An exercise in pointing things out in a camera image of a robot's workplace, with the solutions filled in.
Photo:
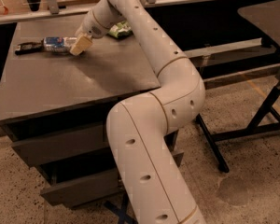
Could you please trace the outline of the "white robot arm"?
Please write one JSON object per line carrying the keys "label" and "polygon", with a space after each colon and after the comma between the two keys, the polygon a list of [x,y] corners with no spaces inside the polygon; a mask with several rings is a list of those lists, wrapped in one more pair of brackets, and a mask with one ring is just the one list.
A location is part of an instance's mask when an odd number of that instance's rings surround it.
{"label": "white robot arm", "polygon": [[127,21],[160,87],[114,105],[106,132],[138,224],[206,224],[165,143],[200,113],[203,80],[188,56],[143,7],[145,0],[100,0],[77,30],[72,53]]}

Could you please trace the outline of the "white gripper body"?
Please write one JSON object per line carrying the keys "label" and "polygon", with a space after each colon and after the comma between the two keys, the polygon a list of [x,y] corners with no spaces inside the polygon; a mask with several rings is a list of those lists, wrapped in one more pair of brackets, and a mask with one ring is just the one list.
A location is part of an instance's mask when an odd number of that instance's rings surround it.
{"label": "white gripper body", "polygon": [[110,18],[107,10],[91,8],[78,27],[76,35],[86,34],[93,38],[101,38],[110,30]]}

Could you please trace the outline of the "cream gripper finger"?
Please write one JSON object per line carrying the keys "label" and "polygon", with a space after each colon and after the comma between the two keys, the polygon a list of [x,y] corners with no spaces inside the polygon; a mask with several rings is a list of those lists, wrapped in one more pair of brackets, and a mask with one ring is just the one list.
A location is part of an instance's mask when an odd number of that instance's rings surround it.
{"label": "cream gripper finger", "polygon": [[92,45],[92,37],[87,34],[80,34],[76,42],[70,48],[70,53],[74,56],[80,55]]}

